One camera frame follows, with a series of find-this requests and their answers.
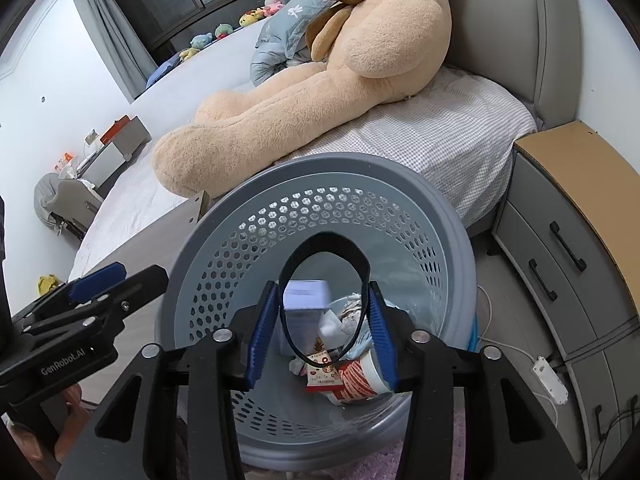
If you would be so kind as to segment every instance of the plush toy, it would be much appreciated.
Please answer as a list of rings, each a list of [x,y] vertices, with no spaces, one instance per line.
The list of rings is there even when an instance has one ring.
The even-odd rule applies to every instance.
[[[240,17],[240,27],[248,27],[258,21],[258,17],[250,12],[243,14]]]
[[[429,83],[449,47],[448,0],[345,3],[312,38],[322,61],[282,70],[250,92],[217,92],[193,123],[159,139],[152,165],[162,185],[185,197],[221,196],[328,130]],[[402,34],[381,33],[399,24]]]
[[[275,2],[274,4],[265,5],[262,8],[262,12],[264,12],[265,16],[273,16],[276,12],[278,12],[284,5],[282,2]]]
[[[220,23],[220,25],[216,27],[216,39],[221,40],[222,38],[226,38],[233,31],[234,28],[228,23]]]
[[[193,48],[197,48],[198,50],[202,50],[206,46],[210,45],[213,42],[213,34],[208,32],[207,34],[199,34],[195,36],[191,40],[191,46]]]
[[[180,53],[180,58],[182,59],[182,61],[187,61],[191,59],[193,56],[195,56],[197,53],[199,53],[199,49],[191,47],[191,48],[188,48],[187,50],[183,50]]]

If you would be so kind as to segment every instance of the human hand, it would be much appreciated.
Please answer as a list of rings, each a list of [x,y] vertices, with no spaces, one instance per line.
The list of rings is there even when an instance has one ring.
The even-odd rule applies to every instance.
[[[62,392],[62,396],[66,400],[66,405],[69,408],[69,416],[66,418],[60,438],[54,447],[55,459],[59,463],[62,463],[65,459],[69,450],[71,450],[71,447],[76,442],[76,438],[78,438],[78,435],[80,435],[84,425],[91,416],[86,409],[80,406],[80,401],[82,400],[80,384],[74,384],[67,388]],[[37,473],[45,480],[53,480],[56,474],[50,471],[44,463],[46,451],[34,434],[11,423],[9,423],[8,429],[18,448]]]

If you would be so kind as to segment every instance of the power strip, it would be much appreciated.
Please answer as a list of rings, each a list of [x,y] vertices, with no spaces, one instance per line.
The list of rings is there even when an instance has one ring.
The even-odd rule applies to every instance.
[[[569,400],[569,391],[545,358],[538,357],[531,371],[556,404],[566,404]]]

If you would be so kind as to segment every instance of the paper cup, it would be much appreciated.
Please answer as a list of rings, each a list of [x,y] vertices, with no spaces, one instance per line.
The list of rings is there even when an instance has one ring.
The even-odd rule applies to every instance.
[[[344,387],[326,393],[328,399],[336,405],[368,399],[391,391],[376,370],[370,351],[338,370],[338,373]]]

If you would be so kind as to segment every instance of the bed headboard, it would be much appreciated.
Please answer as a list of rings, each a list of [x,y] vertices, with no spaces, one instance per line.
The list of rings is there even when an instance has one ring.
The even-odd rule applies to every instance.
[[[449,0],[446,62],[500,83],[552,128],[574,119],[582,50],[577,0]]]

